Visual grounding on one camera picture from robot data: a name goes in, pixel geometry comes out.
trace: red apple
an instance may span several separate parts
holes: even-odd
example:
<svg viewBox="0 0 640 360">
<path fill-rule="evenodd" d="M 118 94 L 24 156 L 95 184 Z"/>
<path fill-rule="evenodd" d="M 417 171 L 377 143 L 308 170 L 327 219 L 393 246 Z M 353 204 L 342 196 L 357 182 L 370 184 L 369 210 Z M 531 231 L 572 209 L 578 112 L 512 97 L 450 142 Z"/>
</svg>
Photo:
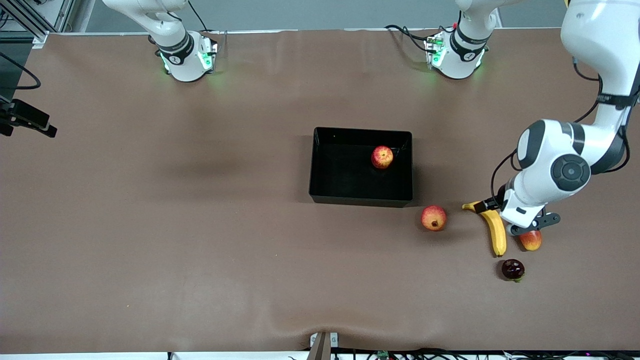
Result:
<svg viewBox="0 0 640 360">
<path fill-rule="evenodd" d="M 542 245 L 542 234 L 538 230 L 529 231 L 518 237 L 520 238 L 522 246 L 529 251 L 538 250 L 540 245 Z"/>
<path fill-rule="evenodd" d="M 442 231 L 447 223 L 447 214 L 437 205 L 427 206 L 422 210 L 422 225 L 431 231 Z"/>
<path fill-rule="evenodd" d="M 378 146 L 371 154 L 371 163 L 376 168 L 388 168 L 394 160 L 394 153 L 386 146 Z"/>
</svg>

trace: yellow banana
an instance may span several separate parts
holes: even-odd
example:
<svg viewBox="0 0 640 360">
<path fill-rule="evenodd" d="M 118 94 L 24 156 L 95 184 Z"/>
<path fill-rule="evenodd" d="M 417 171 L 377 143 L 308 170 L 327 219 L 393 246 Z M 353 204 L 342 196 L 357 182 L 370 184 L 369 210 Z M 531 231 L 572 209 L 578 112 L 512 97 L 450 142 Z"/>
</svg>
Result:
<svg viewBox="0 0 640 360">
<path fill-rule="evenodd" d="M 471 210 L 476 212 L 474 205 L 479 201 L 471 202 L 470 204 L 462 205 L 462 210 Z M 489 225 L 489 232 L 491 232 L 491 244 L 493 245 L 493 252 L 499 258 L 507 251 L 507 234 L 504 230 L 504 224 L 502 218 L 495 210 L 483 211 L 480 215 L 484 218 L 484 221 Z"/>
</svg>

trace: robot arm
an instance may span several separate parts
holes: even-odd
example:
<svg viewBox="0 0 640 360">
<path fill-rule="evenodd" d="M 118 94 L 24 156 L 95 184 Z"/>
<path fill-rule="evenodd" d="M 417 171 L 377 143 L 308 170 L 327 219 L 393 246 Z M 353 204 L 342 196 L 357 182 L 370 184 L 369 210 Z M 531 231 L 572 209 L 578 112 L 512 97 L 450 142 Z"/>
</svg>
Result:
<svg viewBox="0 0 640 360">
<path fill-rule="evenodd" d="M 522 0 L 456 0 L 460 8 L 458 26 L 436 34 L 427 49 L 427 62 L 443 75 L 453 79 L 469 77 L 480 66 L 484 47 L 496 27 L 495 9 Z"/>
<path fill-rule="evenodd" d="M 592 125 L 539 120 L 518 141 L 522 171 L 498 192 L 504 220 L 532 225 L 549 202 L 579 192 L 592 175 L 614 167 L 640 90 L 640 0 L 572 0 L 561 38 L 574 57 L 602 79 Z"/>
<path fill-rule="evenodd" d="M 217 44 L 196 31 L 186 31 L 174 11 L 188 0 L 103 0 L 137 22 L 160 50 L 167 73 L 179 81 L 195 81 L 213 71 Z"/>
</svg>

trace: table surface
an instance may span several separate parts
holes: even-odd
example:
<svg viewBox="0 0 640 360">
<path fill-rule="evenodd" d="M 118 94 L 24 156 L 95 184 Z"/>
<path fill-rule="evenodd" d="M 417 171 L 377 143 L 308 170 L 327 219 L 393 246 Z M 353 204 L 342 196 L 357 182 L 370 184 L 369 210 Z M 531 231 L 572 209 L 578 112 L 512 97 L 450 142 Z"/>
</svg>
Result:
<svg viewBox="0 0 640 360">
<path fill-rule="evenodd" d="M 550 206 L 563 221 L 539 251 L 508 240 L 520 284 L 460 209 L 524 128 L 597 91 L 558 29 L 491 47 L 455 81 L 398 32 L 229 35 L 217 73 L 178 83 L 146 37 L 51 35 L 27 64 L 42 88 L 16 97 L 58 136 L 0 142 L 0 352 L 295 350 L 321 330 L 343 347 L 639 349 L 637 160 Z M 314 204 L 316 126 L 411 131 L 415 201 Z M 420 225 L 428 204 L 445 231 Z"/>
</svg>

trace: black tray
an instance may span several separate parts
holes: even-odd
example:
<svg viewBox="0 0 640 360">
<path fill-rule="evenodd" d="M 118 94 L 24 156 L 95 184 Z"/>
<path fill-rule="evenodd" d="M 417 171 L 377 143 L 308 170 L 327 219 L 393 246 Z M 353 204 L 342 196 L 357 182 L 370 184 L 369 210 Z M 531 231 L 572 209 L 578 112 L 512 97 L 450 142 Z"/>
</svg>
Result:
<svg viewBox="0 0 640 360">
<path fill-rule="evenodd" d="M 388 146 L 394 161 L 385 170 L 371 164 L 371 153 Z M 402 208 L 413 199 L 412 135 L 317 127 L 309 195 L 315 202 Z"/>
</svg>

